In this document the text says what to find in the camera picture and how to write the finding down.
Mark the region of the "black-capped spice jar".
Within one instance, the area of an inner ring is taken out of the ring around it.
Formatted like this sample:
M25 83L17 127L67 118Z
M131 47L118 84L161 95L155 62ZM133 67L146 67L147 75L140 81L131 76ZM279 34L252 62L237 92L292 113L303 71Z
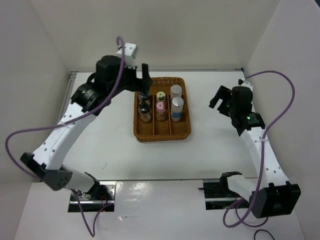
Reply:
M139 118L143 123L149 123L152 119L151 107L146 104L140 104L138 107Z
M140 92L138 94L138 101L139 105L147 104L148 106L151 105L151 94L149 92Z

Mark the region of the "yellow-capped spice jar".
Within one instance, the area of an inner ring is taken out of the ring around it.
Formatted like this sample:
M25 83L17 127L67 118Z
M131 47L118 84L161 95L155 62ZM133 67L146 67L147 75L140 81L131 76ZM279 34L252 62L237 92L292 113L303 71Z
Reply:
M157 102L165 102L166 94L163 91L159 91L156 93L156 101Z

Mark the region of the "silver-capped blue-label jar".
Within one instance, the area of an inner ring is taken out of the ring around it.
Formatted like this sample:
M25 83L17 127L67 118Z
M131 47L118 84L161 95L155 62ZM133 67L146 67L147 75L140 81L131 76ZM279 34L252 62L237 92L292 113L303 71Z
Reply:
M171 120L178 122L182 117L184 100L181 97L174 97L171 100Z
M182 87L178 84L174 84L170 88L170 99L182 96Z

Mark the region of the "pink-capped spice jar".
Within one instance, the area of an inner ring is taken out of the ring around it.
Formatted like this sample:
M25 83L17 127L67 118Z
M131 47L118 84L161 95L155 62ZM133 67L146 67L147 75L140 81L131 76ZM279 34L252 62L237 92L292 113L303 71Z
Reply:
M167 118L166 114L166 104L164 102L157 102L155 105L155 118L163 122Z

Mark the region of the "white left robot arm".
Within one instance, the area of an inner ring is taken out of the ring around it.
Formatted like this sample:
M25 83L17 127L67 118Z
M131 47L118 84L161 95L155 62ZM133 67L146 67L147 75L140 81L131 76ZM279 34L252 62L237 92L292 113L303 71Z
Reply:
M63 188L80 191L88 200L106 192L106 188L91 174L71 169L64 159L85 130L113 97L122 91L149 91L153 81L148 64L142 64L142 77L135 66L121 66L121 58L103 56L96 71L80 85L70 99L64 116L43 144L33 152L25 152L20 160L53 191Z

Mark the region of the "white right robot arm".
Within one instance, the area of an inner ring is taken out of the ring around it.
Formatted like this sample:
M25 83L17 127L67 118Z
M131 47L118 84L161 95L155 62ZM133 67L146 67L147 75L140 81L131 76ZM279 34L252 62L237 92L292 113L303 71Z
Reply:
M247 86L229 89L220 86L209 107L231 119L232 126L245 143L258 175L256 183L238 171L225 172L219 179L219 191L229 197L238 194L249 203L251 213L258 219L289 215L301 195L298 184L290 182L283 172L267 136L262 116L253 111L253 92Z

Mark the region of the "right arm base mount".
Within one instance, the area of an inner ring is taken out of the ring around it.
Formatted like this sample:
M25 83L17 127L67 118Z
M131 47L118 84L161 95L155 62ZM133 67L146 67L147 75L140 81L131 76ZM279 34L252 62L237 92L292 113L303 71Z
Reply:
M204 194L205 209L226 210L232 203L240 200L237 193L225 193L218 179L205 179L199 188Z

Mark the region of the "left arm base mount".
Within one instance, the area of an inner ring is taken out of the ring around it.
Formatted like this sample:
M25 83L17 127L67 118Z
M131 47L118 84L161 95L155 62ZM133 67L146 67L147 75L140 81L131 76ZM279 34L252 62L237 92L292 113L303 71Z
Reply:
M91 197L81 191L77 191L76 194L70 194L70 200L68 205L69 213L79 213L80 208L78 205L77 197L82 206L84 213L96 213L98 210L103 212L113 212L115 210L115 198L116 198L116 181L100 181L100 184L104 187L104 191L98 193L96 196Z

